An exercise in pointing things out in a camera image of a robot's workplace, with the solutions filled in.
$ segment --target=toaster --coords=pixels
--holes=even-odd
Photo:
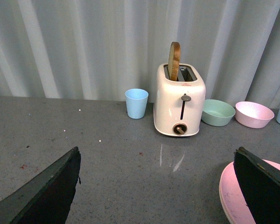
[[[171,81],[168,64],[157,71],[154,126],[158,132],[175,137],[197,134],[205,100],[205,84],[197,70],[180,64],[177,81]]]

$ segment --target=green bowl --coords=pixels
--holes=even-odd
[[[235,115],[235,109],[220,100],[206,99],[204,101],[201,120],[212,126],[225,126]]]

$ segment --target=toast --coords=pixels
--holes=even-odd
[[[179,42],[172,42],[168,60],[168,74],[171,81],[177,81],[180,58],[181,46]]]

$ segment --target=toaster slot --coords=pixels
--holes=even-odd
[[[193,70],[188,66],[179,66],[178,73],[180,72],[185,82],[194,82],[197,80],[197,77],[195,76]]]
[[[165,71],[165,77],[166,79],[169,78],[169,73],[168,73],[168,65],[164,66],[164,71]],[[197,80],[197,77],[195,76],[193,70],[184,65],[179,66],[178,74],[177,74],[177,81],[178,82],[194,82]]]

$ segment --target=plastic bowl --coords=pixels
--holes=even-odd
[[[251,128],[263,128],[275,116],[274,112],[269,108],[254,102],[242,101],[235,105],[236,120]]]
[[[228,103],[215,99],[206,99],[201,120],[212,126],[225,126],[234,114],[235,109]]]

